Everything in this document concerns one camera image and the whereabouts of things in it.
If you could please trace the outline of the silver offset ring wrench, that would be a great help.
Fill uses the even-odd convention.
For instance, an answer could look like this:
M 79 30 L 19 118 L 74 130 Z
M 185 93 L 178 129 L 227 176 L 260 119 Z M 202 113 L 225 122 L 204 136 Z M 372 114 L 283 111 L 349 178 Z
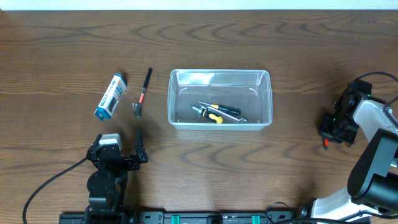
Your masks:
M 237 122 L 237 123 L 247 123 L 247 119 L 246 119 L 246 118 L 239 118 L 239 117 L 237 117 L 237 116 L 235 116 L 235 115 L 233 115 L 233 114 L 230 114 L 230 113 L 221 111 L 221 110 L 216 109 L 216 108 L 214 108 L 214 107 L 207 106 L 206 108 L 207 108 L 208 110 L 212 111 L 212 112 L 215 112 L 215 113 L 217 113 L 217 114 L 220 114 L 220 115 L 222 115 L 222 116 L 224 116 L 224 117 L 230 119 L 231 121 L 235 121 L 235 122 Z

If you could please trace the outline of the stubby yellow black screwdriver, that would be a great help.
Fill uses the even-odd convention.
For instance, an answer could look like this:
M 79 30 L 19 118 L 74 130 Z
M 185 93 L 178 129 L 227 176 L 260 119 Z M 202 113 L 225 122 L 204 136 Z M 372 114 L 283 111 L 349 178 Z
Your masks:
M 223 123 L 223 118 L 220 115 L 217 115 L 216 113 L 213 113 L 209 111 L 209 109 L 204 108 L 204 107 L 197 107 L 195 105 L 190 106 L 193 110 L 195 110 L 201 117 L 206 118 L 208 121 L 211 121 L 212 123 L 216 124 L 221 124 Z

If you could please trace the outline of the red handled pliers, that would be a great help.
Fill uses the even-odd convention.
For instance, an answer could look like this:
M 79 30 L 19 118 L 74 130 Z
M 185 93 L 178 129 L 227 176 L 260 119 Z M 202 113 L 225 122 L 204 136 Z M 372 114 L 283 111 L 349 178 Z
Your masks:
M 322 139 L 322 144 L 325 150 L 329 149 L 329 140 L 328 139 Z M 351 147 L 350 143 L 345 143 L 347 147 Z

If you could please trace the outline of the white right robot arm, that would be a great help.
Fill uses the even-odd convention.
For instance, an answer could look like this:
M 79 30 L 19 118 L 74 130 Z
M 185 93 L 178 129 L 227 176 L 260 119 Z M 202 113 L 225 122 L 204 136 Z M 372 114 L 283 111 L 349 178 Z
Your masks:
M 347 186 L 310 201 L 297 212 L 309 223 L 324 219 L 358 222 L 374 216 L 397 218 L 397 120 L 385 101 L 371 96 L 371 83 L 356 79 L 335 102 L 335 113 L 325 113 L 318 127 L 323 147 L 329 142 L 351 146 L 362 130 L 368 145 L 353 167 Z

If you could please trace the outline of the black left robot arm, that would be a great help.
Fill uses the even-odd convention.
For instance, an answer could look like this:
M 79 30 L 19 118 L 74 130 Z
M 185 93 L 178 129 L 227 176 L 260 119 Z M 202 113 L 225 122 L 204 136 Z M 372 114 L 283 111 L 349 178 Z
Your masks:
M 119 134 L 99 134 L 87 151 L 97 171 L 87 181 L 90 208 L 95 212 L 118 212 L 123 205 L 127 174 L 148 162 L 141 131 L 137 131 L 135 153 L 123 156 Z

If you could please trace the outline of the slim black yellow screwdriver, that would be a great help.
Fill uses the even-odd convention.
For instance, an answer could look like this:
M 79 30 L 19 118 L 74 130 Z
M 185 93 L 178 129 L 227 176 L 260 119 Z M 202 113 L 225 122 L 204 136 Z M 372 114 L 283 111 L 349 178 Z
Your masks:
M 205 103 L 203 101 L 198 101 L 198 102 L 199 102 L 199 104 L 201 104 L 203 106 L 210 106 L 212 108 L 216 108 L 224 113 L 228 113 L 233 116 L 239 116 L 241 114 L 241 110 L 239 108 L 233 108 L 233 107 L 226 106 L 226 105 L 210 104 L 210 103 Z

